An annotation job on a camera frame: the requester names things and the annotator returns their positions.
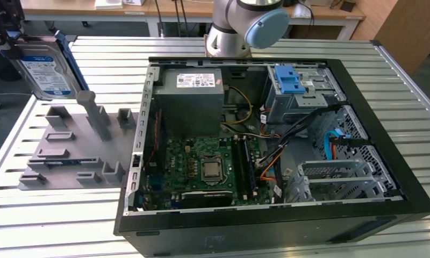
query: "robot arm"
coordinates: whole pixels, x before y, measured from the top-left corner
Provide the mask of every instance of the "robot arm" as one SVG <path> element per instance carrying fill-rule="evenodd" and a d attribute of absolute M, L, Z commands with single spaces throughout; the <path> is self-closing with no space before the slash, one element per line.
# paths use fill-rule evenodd
<path fill-rule="evenodd" d="M 0 0 L 0 52 L 10 59 L 20 59 L 23 52 L 16 40 L 23 34 L 24 11 L 20 0 Z"/>
<path fill-rule="evenodd" d="M 207 40 L 211 56 L 244 57 L 253 48 L 271 47 L 288 28 L 283 0 L 218 0 Z"/>

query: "yellow wire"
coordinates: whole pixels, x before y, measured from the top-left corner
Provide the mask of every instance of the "yellow wire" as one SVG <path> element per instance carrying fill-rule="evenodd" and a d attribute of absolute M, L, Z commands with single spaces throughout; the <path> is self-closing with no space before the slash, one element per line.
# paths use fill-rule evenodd
<path fill-rule="evenodd" d="M 235 124 L 240 124 L 240 123 L 244 123 L 247 120 L 249 120 L 251 116 L 252 116 L 252 113 L 253 113 L 253 110 L 252 110 L 252 103 L 251 103 L 251 100 L 249 98 L 245 96 L 245 94 L 240 91 L 240 89 L 238 89 L 236 87 L 234 86 L 230 86 L 231 89 L 235 89 L 235 91 L 238 91 L 238 93 L 240 93 L 244 97 L 244 99 L 247 100 L 247 102 L 249 103 L 249 114 L 247 116 L 247 118 L 244 118 L 243 120 L 239 120 L 239 121 L 228 121 L 228 122 L 222 122 L 222 124 L 224 125 L 235 125 Z"/>

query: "aluminum extrusion table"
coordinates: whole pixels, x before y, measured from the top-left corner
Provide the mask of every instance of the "aluminum extrusion table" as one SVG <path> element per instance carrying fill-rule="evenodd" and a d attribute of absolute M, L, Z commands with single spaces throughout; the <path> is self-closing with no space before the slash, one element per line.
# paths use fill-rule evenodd
<path fill-rule="evenodd" d="M 192 38 L 79 37 L 72 51 L 107 111 L 140 106 L 150 56 L 203 56 Z M 255 57 L 335 58 L 345 67 L 430 196 L 430 101 L 383 47 L 369 42 L 283 40 Z M 120 189 L 20 191 L 19 177 L 48 125 L 51 105 L 31 98 L 0 150 L 0 257 L 142 257 L 114 235 Z M 357 243 L 195 257 L 430 257 L 430 216 Z"/>

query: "white cable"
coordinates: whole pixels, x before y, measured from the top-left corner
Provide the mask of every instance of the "white cable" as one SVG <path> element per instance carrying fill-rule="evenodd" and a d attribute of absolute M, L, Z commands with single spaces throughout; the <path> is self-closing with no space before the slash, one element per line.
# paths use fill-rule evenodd
<path fill-rule="evenodd" d="M 252 136 L 255 136 L 255 137 L 259 137 L 259 138 L 271 138 L 271 137 L 268 137 L 268 136 L 261 136 L 261 135 L 259 135 L 259 134 L 255 134 L 255 133 L 239 133 L 239 132 L 235 132 L 230 127 L 227 127 L 227 126 L 224 126 L 232 133 L 235 133 L 235 134 L 243 134 L 243 135 L 252 135 Z"/>
<path fill-rule="evenodd" d="M 0 95 L 24 95 L 24 96 L 31 96 L 32 94 L 27 94 L 27 93 L 0 93 Z"/>

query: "desk leg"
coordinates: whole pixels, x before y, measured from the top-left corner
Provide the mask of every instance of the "desk leg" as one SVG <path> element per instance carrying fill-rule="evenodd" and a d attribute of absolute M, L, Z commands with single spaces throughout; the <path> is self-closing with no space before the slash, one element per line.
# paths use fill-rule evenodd
<path fill-rule="evenodd" d="M 158 17 L 147 17 L 147 24 L 151 37 L 160 37 L 160 19 Z"/>
<path fill-rule="evenodd" d="M 359 20 L 345 20 L 345 26 L 341 29 L 339 40 L 351 40 L 357 25 Z"/>

